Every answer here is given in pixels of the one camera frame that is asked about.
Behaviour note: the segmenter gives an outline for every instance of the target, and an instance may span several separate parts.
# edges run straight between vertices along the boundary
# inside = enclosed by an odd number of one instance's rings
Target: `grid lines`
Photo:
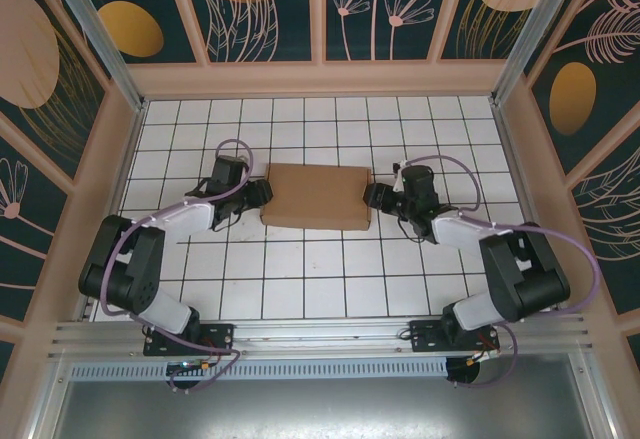
[[[393,162],[456,155],[478,178],[477,216],[522,221],[487,98],[456,96],[154,101],[121,214],[142,217],[179,201],[211,173],[215,147],[229,137],[252,146],[254,178],[284,158],[371,167],[376,181],[393,184]],[[234,152],[230,145],[225,153]],[[475,200],[457,166],[430,165],[442,202]],[[439,314],[442,304],[486,290],[481,261],[457,251],[434,254],[409,242],[392,220],[372,211],[369,231],[297,231],[263,226],[250,211],[235,229],[167,245],[161,287],[198,308],[203,320]],[[295,262],[279,256],[286,254]],[[106,320],[94,309],[95,320]]]

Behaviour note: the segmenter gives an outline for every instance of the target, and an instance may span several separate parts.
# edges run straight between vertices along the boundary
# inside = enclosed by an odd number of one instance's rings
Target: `floral wallpaper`
[[[91,1],[125,62],[195,62],[175,0]]]
[[[538,0],[459,0],[442,59],[506,59]]]
[[[0,3],[0,117],[73,178],[104,89],[44,0]]]
[[[527,62],[527,64],[524,67],[524,73],[527,76],[529,75],[529,72],[531,72],[531,68],[538,61],[538,58],[540,57],[540,54],[542,53],[542,50],[547,45],[547,40],[549,39],[549,36],[551,35],[551,33],[553,31],[556,30],[556,27],[558,27],[558,23],[560,22],[560,19],[562,19],[562,16],[564,16],[564,13],[566,12],[567,7],[569,7],[569,4],[571,4],[571,1],[572,0],[563,0],[562,1],[562,4],[558,8],[558,10],[557,10],[557,12],[555,14],[555,17],[553,18],[553,20],[549,24],[549,27],[547,27],[547,30],[545,31],[544,36],[542,37],[542,39],[538,43],[538,46],[533,51],[533,54],[531,54],[531,57],[529,58],[529,61]]]
[[[640,128],[573,189],[619,314],[640,308]]]
[[[585,0],[532,91],[566,173],[640,100],[640,0]]]
[[[326,0],[326,59],[426,59],[441,4],[442,0]]]
[[[24,320],[66,200],[0,138],[0,316]]]
[[[211,62],[311,60],[309,0],[191,0]]]

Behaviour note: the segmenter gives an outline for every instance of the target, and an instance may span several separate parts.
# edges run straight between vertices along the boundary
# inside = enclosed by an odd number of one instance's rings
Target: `black mounting plate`
[[[200,343],[211,342],[215,347],[233,347],[233,324],[200,324]],[[204,351],[183,346],[153,331],[145,339],[142,354],[148,357],[208,356]]]
[[[484,326],[475,331],[462,335],[456,344],[451,344],[445,335],[442,322],[439,319],[426,321],[411,321],[409,323],[411,347],[413,352],[472,352],[485,349],[486,345],[480,339],[487,340],[496,349],[500,348],[496,330],[491,326]]]

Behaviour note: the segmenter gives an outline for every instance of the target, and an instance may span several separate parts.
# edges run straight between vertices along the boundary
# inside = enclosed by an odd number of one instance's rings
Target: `purple cable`
[[[492,223],[492,222],[487,222],[487,221],[482,221],[480,219],[474,219],[473,217],[467,217],[465,215],[460,215],[460,217],[462,218],[462,220],[470,223],[470,224],[474,224],[477,226],[483,226],[483,227],[491,227],[493,229],[496,230],[512,230],[512,231],[520,231],[520,232],[533,232],[533,233],[538,233],[538,234],[544,234],[545,236],[553,236],[553,237],[557,237],[558,239],[562,239],[566,242],[568,242],[569,244],[574,245],[575,247],[577,247],[580,252],[582,252],[586,258],[589,260],[589,265],[591,266],[591,270],[593,272],[593,282],[591,283],[591,289],[589,290],[589,293],[587,294],[587,296],[582,299],[580,302],[569,306],[565,309],[558,309],[555,311],[549,311],[549,312],[540,312],[537,315],[542,315],[542,316],[561,316],[564,314],[572,314],[574,312],[578,312],[581,309],[583,309],[584,307],[586,307],[587,305],[589,305],[591,303],[591,301],[593,301],[593,299],[596,297],[596,294],[598,293],[598,288],[600,287],[600,276],[602,274],[602,272],[600,271],[600,265],[598,264],[597,259],[594,257],[593,254],[591,254],[591,251],[589,251],[589,249],[587,249],[585,246],[583,246],[582,244],[580,244],[577,240],[575,240],[573,237],[571,236],[567,236],[566,234],[563,234],[561,232],[558,231],[554,231],[553,229],[546,229],[544,227],[538,227],[538,226],[527,226],[527,225],[521,225],[521,226],[515,226],[515,225],[510,225],[510,224],[496,224],[496,223]]]
[[[516,364],[518,362],[518,341],[516,340],[516,335],[513,333],[513,330],[507,326],[506,324],[494,324],[497,327],[501,327],[502,329],[504,329],[505,331],[507,331],[507,333],[511,336],[511,342],[513,344],[513,356],[511,357],[511,363],[509,364],[509,369],[507,369],[507,372],[505,372],[504,374],[502,374],[501,376],[496,377],[495,379],[491,379],[490,381],[487,382],[482,382],[480,384],[466,384],[464,382],[453,382],[454,386],[460,386],[460,387],[465,387],[467,389],[485,389],[487,387],[493,387],[493,386],[497,386],[498,384],[500,384],[501,382],[504,382],[507,380],[507,378],[513,373],[513,371],[516,368]]]
[[[138,316],[132,316],[136,321],[138,321],[141,324],[144,324],[147,327],[155,327],[153,326],[153,324],[145,321],[144,319],[138,317]],[[231,359],[231,361],[229,361],[227,364],[225,364],[224,367],[222,367],[218,372],[216,372],[212,377],[208,378],[208,379],[203,379],[200,382],[198,382],[198,384],[196,384],[193,387],[190,387],[189,389],[185,389],[184,393],[187,394],[188,392],[196,392],[199,391],[201,389],[204,389],[205,387],[210,386],[211,384],[213,384],[220,376],[222,376],[223,374],[225,374],[229,369],[231,369],[231,367],[233,367],[233,365],[238,362],[238,359],[240,359],[241,356],[241,352],[238,351],[237,349],[222,349],[222,348],[218,348],[218,347],[210,347],[210,346],[202,346],[200,344],[196,344],[193,342],[189,342],[189,341],[185,341],[184,339],[181,339],[180,337],[171,334],[168,331],[165,331],[164,329],[161,329],[159,327],[155,327],[155,330],[158,331],[159,334],[162,334],[163,336],[167,337],[168,339],[171,339],[172,341],[178,343],[178,344],[182,344],[183,346],[186,347],[190,347],[191,349],[198,349],[204,352],[208,352],[208,353],[213,353],[213,354],[235,354],[234,358]],[[171,386],[171,388],[174,391],[177,391],[178,388],[174,383],[174,379],[176,378],[176,376],[180,373],[180,369],[177,369],[176,371],[174,371],[171,376],[169,376],[169,385]]]
[[[222,149],[222,147],[225,146],[226,144],[229,144],[229,143],[232,143],[232,142],[240,144],[244,149],[246,149],[246,151],[249,154],[249,168],[248,168],[246,174],[244,175],[244,177],[242,178],[242,180],[240,181],[240,184],[238,184],[234,188],[228,190],[227,192],[224,192],[222,194],[218,194],[217,196],[185,199],[182,202],[179,202],[177,204],[173,204],[173,205],[171,205],[169,207],[166,207],[166,208],[161,209],[161,210],[159,210],[157,212],[154,212],[153,214],[150,214],[150,215],[148,215],[146,217],[143,217],[142,219],[140,219],[135,224],[132,224],[131,227],[129,229],[127,229],[124,234],[122,234],[122,236],[120,237],[120,240],[118,240],[118,242],[116,242],[116,245],[113,248],[113,252],[111,253],[111,256],[109,256],[109,260],[107,261],[107,265],[106,265],[106,267],[104,269],[104,274],[102,276],[102,285],[100,287],[100,307],[102,308],[102,312],[104,312],[105,315],[113,317],[113,316],[122,316],[122,315],[125,315],[125,314],[129,314],[126,311],[111,311],[111,310],[109,310],[109,308],[107,306],[107,287],[109,285],[109,279],[111,278],[111,272],[113,271],[113,266],[115,265],[115,262],[116,262],[116,259],[118,257],[118,254],[120,254],[120,251],[122,250],[122,247],[124,246],[124,243],[127,241],[127,239],[129,239],[129,237],[131,237],[131,235],[136,230],[138,230],[140,227],[144,226],[145,224],[148,224],[149,222],[154,221],[155,219],[161,219],[164,216],[166,216],[167,214],[170,214],[170,213],[172,213],[174,211],[177,211],[178,209],[181,209],[182,207],[184,207],[184,206],[186,206],[188,204],[206,204],[209,201],[216,201],[216,200],[224,199],[225,197],[231,196],[232,194],[235,194],[236,192],[238,192],[247,183],[247,181],[249,180],[249,177],[251,176],[251,172],[253,171],[253,152],[251,151],[251,148],[249,147],[249,145],[246,142],[241,141],[240,139],[227,139],[225,141],[222,141],[220,144],[218,144],[218,147],[216,148],[216,158],[220,154],[220,150]]]
[[[568,236],[566,234],[563,234],[561,232],[558,231],[554,231],[552,229],[546,229],[544,227],[537,227],[537,226],[527,226],[527,225],[510,225],[510,224],[497,224],[497,223],[492,223],[492,222],[487,222],[487,221],[482,221],[480,219],[474,219],[472,217],[467,217],[464,214],[462,214],[463,211],[477,211],[480,208],[480,201],[481,201],[481,194],[480,194],[480,185],[478,184],[478,181],[476,180],[475,176],[473,175],[473,173],[471,172],[471,170],[464,165],[462,162],[460,162],[459,160],[455,159],[454,157],[450,157],[450,156],[442,156],[442,155],[432,155],[432,156],[424,156],[424,157],[419,157],[418,159],[413,159],[411,161],[407,161],[408,165],[411,164],[415,164],[416,162],[420,162],[420,161],[426,161],[429,159],[446,159],[448,161],[454,162],[456,164],[458,164],[460,167],[462,167],[462,169],[464,169],[464,171],[469,174],[469,176],[471,177],[471,180],[473,181],[473,185],[476,188],[476,205],[473,209],[471,208],[460,208],[459,212],[460,212],[460,218],[470,224],[474,224],[476,226],[482,226],[482,227],[489,227],[492,229],[496,229],[496,230],[512,230],[512,231],[520,231],[520,232],[533,232],[533,233],[537,233],[537,234],[544,234],[544,235],[548,235],[548,236],[553,236],[553,237],[557,237],[559,239],[562,239],[566,242],[568,242],[569,244],[574,245],[575,247],[577,247],[580,252],[582,252],[586,258],[589,260],[589,264],[591,265],[591,270],[593,272],[593,281],[591,283],[591,289],[589,290],[589,293],[587,294],[587,296],[581,300],[580,302],[578,302],[577,304],[574,304],[573,306],[567,307],[566,309],[558,309],[555,311],[550,311],[550,312],[540,312],[537,315],[539,316],[561,316],[564,314],[571,314],[577,311],[580,311],[582,308],[586,307],[588,304],[591,303],[591,301],[593,301],[593,299],[595,298],[597,292],[598,292],[598,288],[600,287],[600,277],[602,275],[602,272],[600,271],[600,265],[598,264],[597,259],[595,258],[595,256],[591,253],[591,251],[589,251],[589,249],[587,249],[585,246],[583,246],[582,244],[580,244],[577,240],[575,240],[573,237]],[[482,384],[463,384],[463,383],[459,383],[458,385],[460,385],[461,387],[466,387],[466,388],[470,388],[470,389],[483,389],[486,387],[492,387],[495,386],[501,382],[503,382],[505,379],[507,379],[511,373],[513,372],[513,370],[515,369],[516,366],[516,362],[517,362],[517,357],[518,357],[518,342],[516,340],[516,335],[513,333],[513,330],[511,330],[511,328],[509,326],[507,326],[504,322],[501,323],[497,323],[494,324],[497,327],[501,327],[503,328],[505,331],[507,331],[507,333],[511,336],[511,341],[513,342],[513,358],[511,360],[511,364],[509,365],[509,369],[507,370],[507,372],[505,372],[502,376],[493,379],[491,381],[482,383]]]
[[[203,198],[190,198],[190,199],[185,199],[182,202],[179,202],[178,204],[173,204],[169,207],[166,207],[164,209],[161,209],[158,212],[155,212],[153,214],[150,214],[147,217],[144,217],[142,219],[140,219],[138,222],[136,222],[135,224],[132,224],[131,227],[129,229],[126,230],[126,232],[124,232],[124,234],[122,234],[122,236],[120,237],[120,239],[118,240],[118,242],[116,242],[115,247],[113,248],[113,252],[111,253],[111,255],[109,256],[109,260],[107,261],[107,265],[105,267],[104,270],[104,275],[102,277],[102,285],[100,288],[100,307],[102,308],[102,311],[107,315],[107,316],[120,316],[123,314],[129,314],[126,311],[110,311],[108,306],[107,306],[107,288],[109,285],[109,279],[111,278],[111,272],[113,271],[113,266],[115,265],[116,259],[118,257],[118,254],[120,253],[120,251],[122,250],[122,247],[124,246],[124,243],[127,241],[127,239],[129,237],[131,237],[131,235],[140,227],[142,227],[145,224],[148,224],[149,222],[152,222],[156,219],[161,219],[164,216],[166,216],[167,214],[170,214],[178,209],[181,209],[182,207],[184,207],[185,205],[189,205],[189,204],[206,204],[209,203],[210,201],[217,201],[220,199],[224,199],[225,197],[231,196],[232,194],[235,194],[236,192],[238,192],[249,180],[249,177],[251,177],[251,172],[253,171],[253,152],[251,151],[251,148],[249,147],[249,145],[244,142],[241,141],[240,139],[227,139],[225,141],[222,141],[220,144],[218,144],[218,147],[216,148],[216,158],[218,157],[218,155],[220,154],[220,150],[222,149],[223,146],[225,146],[226,144],[229,143],[236,143],[241,145],[249,154],[249,167],[244,175],[244,177],[242,178],[242,180],[240,181],[240,183],[233,187],[232,189],[228,190],[227,192],[224,192],[222,194],[218,194],[217,196],[211,196],[211,197],[203,197]],[[156,330],[159,334],[162,334],[163,336],[171,339],[172,341],[177,342],[178,344],[182,344],[183,346],[187,346],[190,347],[192,349],[198,349],[204,352],[208,352],[210,354],[235,354],[235,357],[228,363],[226,364],[223,368],[220,369],[220,371],[218,371],[213,377],[200,381],[196,386],[192,387],[190,390],[198,390],[198,389],[203,389],[205,387],[207,387],[208,385],[212,384],[213,382],[215,382],[216,379],[218,379],[218,377],[220,377],[222,374],[224,374],[225,372],[227,372],[227,370],[229,370],[229,368],[231,366],[233,366],[236,361],[238,361],[238,359],[240,358],[240,351],[237,351],[235,349],[222,349],[222,348],[218,348],[218,347],[209,347],[209,346],[202,346],[200,344],[196,344],[193,342],[189,342],[189,341],[185,341],[184,339],[181,339],[173,334],[171,334],[168,331],[165,331],[162,328],[159,327],[155,327],[153,324],[149,324],[148,322],[144,321],[143,319],[141,319],[138,316],[135,315],[131,315],[131,318],[134,319],[135,321],[147,326],[147,327],[151,327],[154,330]],[[176,390],[176,387],[173,383],[173,379],[174,379],[175,375],[172,375],[169,379],[169,383],[171,384],[171,386],[174,388],[174,390]]]
[[[460,208],[459,211],[477,211],[480,207],[480,198],[481,198],[481,194],[480,194],[480,185],[478,184],[478,181],[476,180],[475,176],[473,175],[473,173],[471,172],[471,170],[465,166],[462,162],[460,162],[458,159],[454,158],[454,157],[450,157],[450,156],[441,156],[441,155],[432,155],[432,156],[424,156],[424,157],[419,157],[418,159],[412,159],[410,161],[407,161],[407,164],[411,165],[411,164],[415,164],[416,162],[420,162],[420,161],[426,161],[429,159],[446,159],[448,161],[454,162],[456,164],[458,164],[460,167],[462,167],[462,169],[464,169],[464,171],[469,174],[469,176],[471,177],[471,179],[473,180],[473,185],[476,188],[476,197],[477,197],[477,202],[476,202],[476,206],[473,209],[470,208]],[[559,315],[563,315],[563,314],[571,314],[574,312],[577,312],[579,310],[581,310],[582,308],[584,308],[585,306],[587,306],[589,303],[591,303],[591,301],[593,301],[593,299],[595,298],[596,294],[598,293],[598,288],[600,287],[600,276],[602,275],[602,272],[600,271],[600,265],[598,264],[598,260],[595,258],[595,256],[591,253],[591,251],[589,251],[589,249],[587,249],[585,246],[583,246],[582,244],[580,244],[577,240],[575,240],[573,237],[568,236],[566,234],[563,234],[561,232],[558,231],[554,231],[553,229],[546,229],[544,227],[538,227],[538,226],[527,226],[527,225],[521,225],[521,226],[517,226],[517,225],[511,225],[511,224],[497,224],[497,223],[493,223],[493,222],[487,222],[487,221],[482,221],[480,219],[475,219],[472,217],[468,217],[465,216],[464,214],[460,214],[460,218],[470,224],[474,224],[476,226],[482,226],[482,227],[489,227],[491,229],[496,229],[496,230],[512,230],[512,231],[520,231],[520,232],[533,232],[533,233],[538,233],[538,234],[544,234],[544,235],[548,235],[548,236],[553,236],[553,237],[557,237],[559,239],[562,239],[566,242],[568,242],[569,244],[574,245],[575,247],[577,247],[580,252],[582,252],[586,258],[589,260],[589,264],[591,265],[591,270],[593,272],[593,281],[591,283],[591,289],[589,290],[589,293],[587,294],[587,296],[580,302],[578,302],[577,304],[574,304],[573,306],[567,307],[566,309],[559,309],[556,311],[550,311],[550,312],[541,312],[540,315],[550,315],[550,316],[559,316]]]
[[[444,156],[441,154],[434,154],[432,156],[423,156],[417,159],[411,159],[410,161],[407,161],[407,165],[410,166],[412,164],[415,164],[416,162],[428,161],[430,159],[445,159],[447,161],[453,162],[454,164],[457,164],[458,166],[460,166],[464,170],[464,172],[469,174],[469,177],[471,177],[471,180],[473,181],[473,185],[476,188],[476,205],[473,207],[461,207],[459,211],[475,212],[478,209],[480,209],[480,202],[482,201],[482,196],[480,194],[480,184],[478,184],[478,180],[476,179],[476,176],[473,175],[473,172],[471,172],[471,169],[469,169],[466,166],[466,164],[464,164],[462,161],[459,161],[455,157]]]

